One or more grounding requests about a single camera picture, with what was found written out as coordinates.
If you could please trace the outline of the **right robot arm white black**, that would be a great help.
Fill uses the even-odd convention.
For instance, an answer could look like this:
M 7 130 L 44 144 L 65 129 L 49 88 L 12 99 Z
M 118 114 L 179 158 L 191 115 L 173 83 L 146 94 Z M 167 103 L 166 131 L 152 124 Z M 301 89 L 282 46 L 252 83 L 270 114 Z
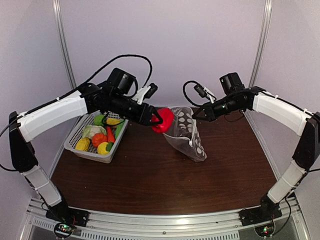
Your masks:
M 238 73 L 228 73 L 219 79 L 225 97 L 199 106 L 192 115 L 195 120 L 212 122 L 235 111 L 254 111 L 265 115 L 293 131 L 299 142 L 292 160 L 280 179 L 261 198 L 256 211 L 243 211 L 266 221 L 275 215 L 282 201 L 309 173 L 320 155 L 320 114 L 302 109 L 265 89 L 245 87 Z

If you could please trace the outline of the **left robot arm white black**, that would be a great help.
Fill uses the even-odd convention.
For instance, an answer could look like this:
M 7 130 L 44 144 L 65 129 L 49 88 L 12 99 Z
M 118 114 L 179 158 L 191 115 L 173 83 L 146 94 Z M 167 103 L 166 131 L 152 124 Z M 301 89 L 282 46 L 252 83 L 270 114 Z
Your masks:
M 143 126 L 156 126 L 163 118 L 156 108 L 144 103 L 157 90 L 155 84 L 141 88 L 133 96 L 128 92 L 136 84 L 135 76 L 114 68 L 107 80 L 97 85 L 84 83 L 73 92 L 37 110 L 9 115 L 9 145 L 11 161 L 47 203 L 49 211 L 61 222 L 72 218 L 65 198 L 39 165 L 31 141 L 43 132 L 70 119 L 96 111 L 113 112 Z

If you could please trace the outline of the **clear dotted zip top bag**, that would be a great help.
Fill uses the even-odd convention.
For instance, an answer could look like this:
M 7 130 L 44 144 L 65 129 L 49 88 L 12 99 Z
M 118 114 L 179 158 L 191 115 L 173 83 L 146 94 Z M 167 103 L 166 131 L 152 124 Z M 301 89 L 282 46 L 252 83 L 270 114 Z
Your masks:
M 192 118 L 193 110 L 188 106 L 171 106 L 169 109 L 174 114 L 171 127 L 163 135 L 166 141 L 175 149 L 178 142 L 189 141 L 193 146 L 194 156 L 188 157 L 194 162 L 203 162 L 207 154 L 201 142 L 197 121 Z

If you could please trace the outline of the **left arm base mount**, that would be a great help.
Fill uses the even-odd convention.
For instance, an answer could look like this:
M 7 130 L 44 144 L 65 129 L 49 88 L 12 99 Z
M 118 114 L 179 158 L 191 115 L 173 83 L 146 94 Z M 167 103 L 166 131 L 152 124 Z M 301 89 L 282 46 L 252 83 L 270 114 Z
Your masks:
M 46 211 L 46 218 L 56 221 L 53 233 L 59 239 L 66 239 L 75 234 L 79 227 L 86 227 L 89 220 L 89 212 L 75 208 L 69 209 L 70 215 L 67 217 L 57 217 L 50 209 Z

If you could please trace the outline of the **orange toy pumpkin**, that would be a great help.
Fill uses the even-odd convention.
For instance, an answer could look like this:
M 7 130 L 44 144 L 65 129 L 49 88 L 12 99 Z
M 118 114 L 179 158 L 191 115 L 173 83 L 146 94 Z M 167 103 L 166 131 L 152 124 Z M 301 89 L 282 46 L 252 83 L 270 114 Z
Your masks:
M 108 138 L 105 134 L 103 133 L 97 133 L 92 137 L 92 145 L 97 148 L 101 143 L 107 142 Z

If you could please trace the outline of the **red toy bell pepper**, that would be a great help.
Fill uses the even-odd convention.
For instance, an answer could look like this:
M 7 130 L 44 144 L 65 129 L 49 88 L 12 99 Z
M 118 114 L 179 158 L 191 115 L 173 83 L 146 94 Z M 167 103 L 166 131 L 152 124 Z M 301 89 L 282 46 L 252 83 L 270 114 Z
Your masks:
M 159 108 L 157 110 L 158 114 L 162 118 L 162 123 L 152 126 L 152 130 L 158 134 L 167 132 L 174 120 L 174 114 L 169 108 Z

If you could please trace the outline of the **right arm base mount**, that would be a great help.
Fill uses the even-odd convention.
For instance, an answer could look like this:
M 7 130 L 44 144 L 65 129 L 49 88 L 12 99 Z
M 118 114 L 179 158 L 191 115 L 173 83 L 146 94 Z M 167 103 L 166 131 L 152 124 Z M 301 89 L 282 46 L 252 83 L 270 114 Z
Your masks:
M 262 207 L 244 208 L 238 212 L 243 227 L 253 226 L 255 233 L 261 238 L 269 238 L 275 233 L 275 219 L 282 216 L 280 209 L 264 212 Z

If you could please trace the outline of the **yellow toy banana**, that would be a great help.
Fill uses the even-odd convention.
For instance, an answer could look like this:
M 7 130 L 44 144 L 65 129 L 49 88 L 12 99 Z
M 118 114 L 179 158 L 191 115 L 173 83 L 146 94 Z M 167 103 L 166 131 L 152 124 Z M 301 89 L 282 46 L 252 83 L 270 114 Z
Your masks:
M 83 152 L 87 152 L 90 146 L 91 140 L 87 137 L 81 138 L 76 146 L 75 149 L 78 151 L 83 151 Z

